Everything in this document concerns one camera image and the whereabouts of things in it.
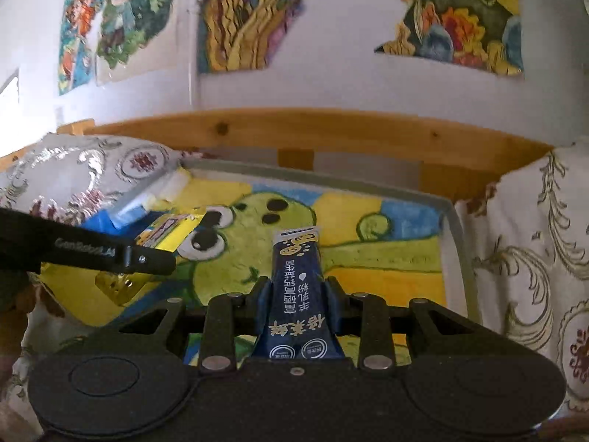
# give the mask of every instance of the window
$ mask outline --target window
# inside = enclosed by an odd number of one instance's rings
[[[0,156],[22,148],[22,111],[18,101],[18,72],[0,91]]]

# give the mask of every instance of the frog eye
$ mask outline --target frog eye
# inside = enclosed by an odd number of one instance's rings
[[[221,255],[225,239],[211,227],[197,227],[178,247],[178,254],[191,261],[206,261]]]
[[[233,222],[233,211],[227,206],[207,206],[199,227],[228,227]]]

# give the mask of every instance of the floral fabric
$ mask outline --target floral fabric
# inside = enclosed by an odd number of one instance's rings
[[[589,140],[550,152],[462,201],[485,326],[548,357],[589,413]]]

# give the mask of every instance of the wooden board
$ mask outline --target wooden board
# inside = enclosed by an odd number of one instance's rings
[[[81,136],[88,128],[94,127],[93,119],[83,119],[75,123],[66,124],[57,128],[57,134],[73,134]]]
[[[419,191],[443,196],[456,202],[485,194],[487,184],[496,183],[501,174],[473,171],[456,166],[422,164],[419,171]]]
[[[0,158],[0,171],[6,171],[10,166],[22,158],[32,146],[25,146],[18,151],[12,152]]]
[[[313,171],[315,153],[309,150],[278,150],[278,166],[281,168]]]
[[[306,108],[225,109],[155,116],[88,128],[174,149],[247,146],[379,154],[504,174],[551,147],[500,131],[418,116]]]

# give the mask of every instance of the metal screw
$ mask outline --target metal screw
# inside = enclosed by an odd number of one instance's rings
[[[222,371],[231,365],[231,361],[223,355],[210,355],[202,361],[202,367],[209,371]]]
[[[385,355],[370,355],[364,359],[364,367],[375,371],[383,371],[393,365],[393,360]]]

